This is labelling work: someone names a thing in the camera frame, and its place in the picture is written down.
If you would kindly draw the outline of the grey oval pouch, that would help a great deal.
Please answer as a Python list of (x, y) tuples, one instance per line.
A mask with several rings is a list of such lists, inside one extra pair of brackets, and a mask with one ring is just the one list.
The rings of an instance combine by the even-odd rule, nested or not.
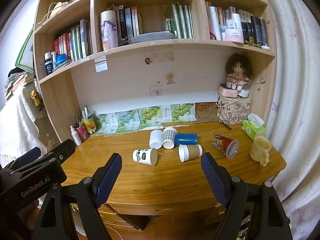
[(157, 41), (157, 40), (170, 40), (175, 39), (175, 34), (170, 31), (157, 31), (151, 33), (144, 33), (137, 35), (131, 39), (131, 43), (141, 43), (141, 42), (149, 42), (149, 41)]

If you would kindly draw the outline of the white dotted curtain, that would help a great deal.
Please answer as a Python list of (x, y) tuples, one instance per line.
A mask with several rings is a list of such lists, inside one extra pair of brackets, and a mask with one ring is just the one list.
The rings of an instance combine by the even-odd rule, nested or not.
[(273, 185), (294, 239), (319, 223), (319, 24), (302, 0), (268, 0), (277, 74), (267, 137), (286, 161)]

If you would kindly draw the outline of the blue jar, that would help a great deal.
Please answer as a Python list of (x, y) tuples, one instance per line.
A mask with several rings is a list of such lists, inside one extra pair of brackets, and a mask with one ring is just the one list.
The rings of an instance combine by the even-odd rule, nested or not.
[(56, 56), (56, 61), (55, 61), (55, 64), (56, 66), (60, 66), (61, 64), (65, 63), (66, 61), (68, 60), (68, 56), (67, 54), (60, 54), (60, 55), (57, 55)]

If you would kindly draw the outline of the pink small box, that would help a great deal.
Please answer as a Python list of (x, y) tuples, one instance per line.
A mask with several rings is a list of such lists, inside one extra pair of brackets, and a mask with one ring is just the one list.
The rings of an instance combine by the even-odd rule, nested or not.
[(236, 89), (227, 88), (226, 85), (221, 84), (218, 89), (218, 93), (225, 98), (237, 98), (238, 91)]

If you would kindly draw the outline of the plain white paper cup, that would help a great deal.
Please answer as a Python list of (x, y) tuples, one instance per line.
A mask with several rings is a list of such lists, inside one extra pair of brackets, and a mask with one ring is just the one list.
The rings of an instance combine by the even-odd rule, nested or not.
[(163, 132), (160, 129), (153, 130), (150, 133), (149, 146), (156, 150), (160, 149), (163, 145)]

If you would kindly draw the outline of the grape print paper strip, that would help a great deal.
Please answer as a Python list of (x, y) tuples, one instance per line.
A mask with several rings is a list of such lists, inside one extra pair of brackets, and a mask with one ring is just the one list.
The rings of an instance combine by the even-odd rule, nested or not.
[(164, 124), (195, 121), (195, 103), (151, 106), (94, 117), (95, 135), (134, 133), (162, 129)]

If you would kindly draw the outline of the brown sleeve paper cup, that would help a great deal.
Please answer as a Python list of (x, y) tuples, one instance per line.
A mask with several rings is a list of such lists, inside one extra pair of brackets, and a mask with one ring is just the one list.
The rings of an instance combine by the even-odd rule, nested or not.
[(203, 150), (201, 145), (180, 145), (178, 154), (180, 161), (186, 162), (201, 157)]

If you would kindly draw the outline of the red pen cup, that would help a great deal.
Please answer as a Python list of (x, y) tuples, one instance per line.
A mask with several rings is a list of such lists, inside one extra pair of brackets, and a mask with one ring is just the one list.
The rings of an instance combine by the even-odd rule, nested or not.
[(88, 135), (84, 126), (79, 126), (78, 128), (76, 128), (76, 131), (77, 131), (77, 134), (82, 142), (84, 142), (88, 139), (89, 135)]

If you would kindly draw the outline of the dark blue bottle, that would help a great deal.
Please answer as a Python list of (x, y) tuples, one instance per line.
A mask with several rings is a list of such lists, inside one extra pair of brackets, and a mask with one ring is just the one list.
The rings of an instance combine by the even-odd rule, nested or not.
[(52, 74), (53, 72), (53, 59), (52, 59), (52, 55), (51, 52), (47, 52), (44, 55), (44, 65), (45, 65), (45, 69), (46, 69), (46, 74)]

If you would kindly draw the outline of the white spray bottle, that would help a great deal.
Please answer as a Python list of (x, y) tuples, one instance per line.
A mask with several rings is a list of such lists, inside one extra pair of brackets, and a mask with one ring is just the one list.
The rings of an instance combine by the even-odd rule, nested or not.
[(71, 135), (72, 135), (72, 138), (73, 138), (76, 146), (80, 146), (82, 144), (82, 141), (81, 141), (76, 129), (71, 125), (70, 130), (71, 130)]

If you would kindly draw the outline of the grey plaid paper cup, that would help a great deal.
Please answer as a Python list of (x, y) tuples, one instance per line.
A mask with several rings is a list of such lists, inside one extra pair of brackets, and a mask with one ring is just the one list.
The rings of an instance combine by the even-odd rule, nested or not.
[(166, 149), (172, 149), (175, 147), (175, 136), (177, 130), (173, 127), (167, 127), (163, 130), (163, 147)]

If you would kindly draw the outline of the green tissue pack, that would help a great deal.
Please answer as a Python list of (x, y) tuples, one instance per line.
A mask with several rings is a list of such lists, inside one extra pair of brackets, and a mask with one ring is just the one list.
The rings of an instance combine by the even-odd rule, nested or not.
[(242, 121), (241, 129), (252, 139), (266, 134), (266, 128), (264, 127), (264, 120), (254, 113), (250, 113), (247, 119)]

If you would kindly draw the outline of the white lace cloth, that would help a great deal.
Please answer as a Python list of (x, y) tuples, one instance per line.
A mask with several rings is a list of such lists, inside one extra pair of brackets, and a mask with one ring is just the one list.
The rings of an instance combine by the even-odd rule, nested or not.
[(46, 112), (37, 110), (31, 91), (29, 86), (18, 87), (1, 110), (1, 167), (35, 147), (41, 150), (41, 155), (47, 153), (35, 124), (37, 119), (46, 117)]

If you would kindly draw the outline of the red patterned paper cup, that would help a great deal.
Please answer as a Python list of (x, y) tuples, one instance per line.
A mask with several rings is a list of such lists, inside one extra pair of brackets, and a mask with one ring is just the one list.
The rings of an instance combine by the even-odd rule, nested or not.
[(227, 159), (233, 158), (239, 150), (239, 141), (237, 139), (231, 139), (222, 135), (214, 135), (212, 144), (220, 150)]

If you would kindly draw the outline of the blue plastic cup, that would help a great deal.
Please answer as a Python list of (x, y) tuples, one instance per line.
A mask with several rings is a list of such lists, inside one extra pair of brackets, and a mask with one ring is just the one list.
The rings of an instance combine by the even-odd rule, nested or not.
[(174, 138), (175, 145), (197, 145), (196, 133), (177, 133)]

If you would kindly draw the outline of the letter-print fabric bag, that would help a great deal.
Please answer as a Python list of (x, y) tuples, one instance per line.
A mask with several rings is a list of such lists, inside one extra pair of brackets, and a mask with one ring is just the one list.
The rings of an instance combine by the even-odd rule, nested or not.
[(226, 98), (217, 100), (217, 117), (227, 125), (240, 124), (250, 114), (251, 98)]

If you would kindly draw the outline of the cream ceramic mug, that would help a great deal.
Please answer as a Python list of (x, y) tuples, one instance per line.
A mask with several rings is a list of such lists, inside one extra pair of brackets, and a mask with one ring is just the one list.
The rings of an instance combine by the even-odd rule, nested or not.
[(271, 142), (262, 136), (257, 136), (253, 140), (252, 148), (249, 152), (250, 157), (265, 167), (269, 163), (269, 152), (272, 148)]

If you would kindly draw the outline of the black pen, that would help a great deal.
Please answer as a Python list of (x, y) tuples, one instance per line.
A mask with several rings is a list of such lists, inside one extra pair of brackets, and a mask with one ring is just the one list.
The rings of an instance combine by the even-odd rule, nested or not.
[(232, 128), (229, 126), (229, 125), (227, 125), (225, 122), (223, 122), (222, 120), (218, 120), (218, 122), (220, 123), (220, 124), (222, 124), (225, 128), (227, 128), (228, 130), (232, 130)]

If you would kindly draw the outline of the brown-haired rag doll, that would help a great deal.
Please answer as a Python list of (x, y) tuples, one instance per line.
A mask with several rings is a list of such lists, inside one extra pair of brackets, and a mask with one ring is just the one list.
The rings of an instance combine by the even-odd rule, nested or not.
[(226, 86), (229, 89), (242, 91), (249, 84), (253, 75), (253, 67), (248, 57), (235, 53), (226, 63)]

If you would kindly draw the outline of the wooden bookshelf desk unit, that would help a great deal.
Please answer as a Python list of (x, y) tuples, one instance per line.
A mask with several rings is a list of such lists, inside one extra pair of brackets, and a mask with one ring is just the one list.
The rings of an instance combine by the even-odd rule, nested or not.
[[(207, 107), (215, 103), (225, 80), (228, 58), (239, 53), (253, 66), (251, 112), (268, 120), (274, 93), (277, 53), (267, 0), (211, 0), (233, 5), (266, 20), (270, 50), (214, 41), (209, 36), (206, 0), (39, 0), (35, 18), (34, 59), (44, 104), (59, 140), (71, 137), (70, 126), (80, 109), (96, 114), (176, 103)], [(194, 38), (150, 41), (103, 50), (100, 14), (108, 5), (136, 7), (145, 31), (164, 28), (171, 3), (188, 3)], [(81, 19), (91, 24), (92, 55), (47, 75), (45, 53), (54, 49), (57, 34)], [(68, 184), (91, 176), (110, 155), (123, 159), (120, 176), (108, 199), (117, 213), (172, 215), (212, 208), (216, 201), (201, 171), (199, 159), (182, 163), (178, 150), (162, 149), (155, 166), (135, 163), (133, 151), (149, 144), (149, 131), (92, 136), (63, 164)]]

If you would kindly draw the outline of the white leaf-print paper cup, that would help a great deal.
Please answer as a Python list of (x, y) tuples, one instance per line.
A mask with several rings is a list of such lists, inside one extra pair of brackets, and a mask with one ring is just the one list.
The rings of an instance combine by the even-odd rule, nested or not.
[(157, 150), (155, 148), (134, 150), (133, 161), (141, 164), (155, 166), (157, 163)]

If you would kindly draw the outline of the white floral tall cylinder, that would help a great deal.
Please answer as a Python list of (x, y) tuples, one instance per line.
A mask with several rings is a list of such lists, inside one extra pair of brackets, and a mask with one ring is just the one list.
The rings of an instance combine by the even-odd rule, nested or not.
[(115, 11), (107, 10), (100, 14), (100, 32), (104, 51), (118, 47)]

